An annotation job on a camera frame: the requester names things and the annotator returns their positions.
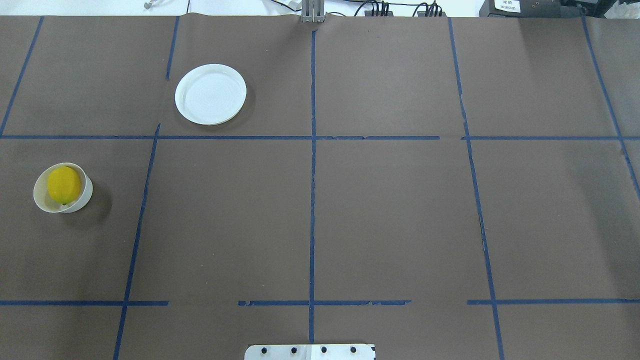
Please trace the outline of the white bowl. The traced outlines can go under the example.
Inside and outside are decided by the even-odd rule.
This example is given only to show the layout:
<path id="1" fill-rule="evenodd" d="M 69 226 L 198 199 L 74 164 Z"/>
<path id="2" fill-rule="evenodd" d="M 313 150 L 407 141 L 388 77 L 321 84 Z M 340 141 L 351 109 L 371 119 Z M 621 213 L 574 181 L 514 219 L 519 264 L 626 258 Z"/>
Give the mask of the white bowl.
<path id="1" fill-rule="evenodd" d="M 47 179 L 51 171 L 62 166 L 68 166 L 75 169 L 82 182 L 82 191 L 80 192 L 80 196 L 78 196 L 75 201 L 67 205 L 60 205 L 59 203 L 55 202 L 52 198 L 50 198 L 47 189 Z M 72 162 L 60 162 L 46 169 L 37 178 L 32 191 L 32 198 L 35 205 L 37 205 L 39 209 L 47 212 L 48 214 L 70 214 L 73 212 L 77 212 L 78 210 L 85 207 L 87 203 L 89 203 L 92 195 L 93 182 L 80 166 Z"/>

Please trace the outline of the aluminium frame post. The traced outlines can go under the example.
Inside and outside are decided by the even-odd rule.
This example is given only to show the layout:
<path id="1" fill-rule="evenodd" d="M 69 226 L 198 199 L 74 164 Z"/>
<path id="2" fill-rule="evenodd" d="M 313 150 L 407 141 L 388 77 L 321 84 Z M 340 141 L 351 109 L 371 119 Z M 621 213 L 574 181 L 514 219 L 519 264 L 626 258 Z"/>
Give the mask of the aluminium frame post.
<path id="1" fill-rule="evenodd" d="M 324 0 L 301 0 L 301 22 L 323 23 L 326 14 Z"/>

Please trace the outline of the black computer box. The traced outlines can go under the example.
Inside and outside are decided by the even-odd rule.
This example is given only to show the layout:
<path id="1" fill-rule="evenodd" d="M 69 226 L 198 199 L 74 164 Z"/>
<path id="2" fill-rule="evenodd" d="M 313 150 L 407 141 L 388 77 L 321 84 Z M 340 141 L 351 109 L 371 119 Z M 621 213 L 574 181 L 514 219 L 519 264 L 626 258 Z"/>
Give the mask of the black computer box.
<path id="1" fill-rule="evenodd" d="M 566 0 L 485 0 L 480 18 L 580 18 L 582 12 Z"/>

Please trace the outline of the yellow lemon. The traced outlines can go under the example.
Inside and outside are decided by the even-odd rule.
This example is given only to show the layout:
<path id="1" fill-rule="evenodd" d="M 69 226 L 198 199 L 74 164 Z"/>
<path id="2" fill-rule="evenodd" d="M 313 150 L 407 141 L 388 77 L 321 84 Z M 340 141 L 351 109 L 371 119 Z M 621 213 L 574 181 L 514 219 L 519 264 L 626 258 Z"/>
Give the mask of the yellow lemon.
<path id="1" fill-rule="evenodd" d="M 75 169 L 70 166 L 60 166 L 48 175 L 46 189 L 53 201 L 66 206 L 80 196 L 83 186 Z"/>

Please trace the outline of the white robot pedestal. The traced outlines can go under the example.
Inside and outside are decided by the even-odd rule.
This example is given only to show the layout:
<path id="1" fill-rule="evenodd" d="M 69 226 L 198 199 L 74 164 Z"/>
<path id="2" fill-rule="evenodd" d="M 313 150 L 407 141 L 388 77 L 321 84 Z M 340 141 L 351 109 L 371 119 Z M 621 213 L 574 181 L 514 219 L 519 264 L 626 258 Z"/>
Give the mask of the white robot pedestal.
<path id="1" fill-rule="evenodd" d="M 374 344 L 255 344 L 247 347 L 245 360 L 375 360 Z"/>

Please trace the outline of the white plate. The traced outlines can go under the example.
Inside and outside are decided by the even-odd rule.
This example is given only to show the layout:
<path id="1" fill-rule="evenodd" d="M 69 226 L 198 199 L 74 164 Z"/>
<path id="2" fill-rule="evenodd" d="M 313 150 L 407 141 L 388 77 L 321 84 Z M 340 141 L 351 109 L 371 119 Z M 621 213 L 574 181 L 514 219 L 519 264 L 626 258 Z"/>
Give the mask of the white plate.
<path id="1" fill-rule="evenodd" d="M 216 126 L 237 116 L 247 93 L 246 81 L 236 69 L 226 64 L 203 64 L 179 80 L 174 105 L 188 121 Z"/>

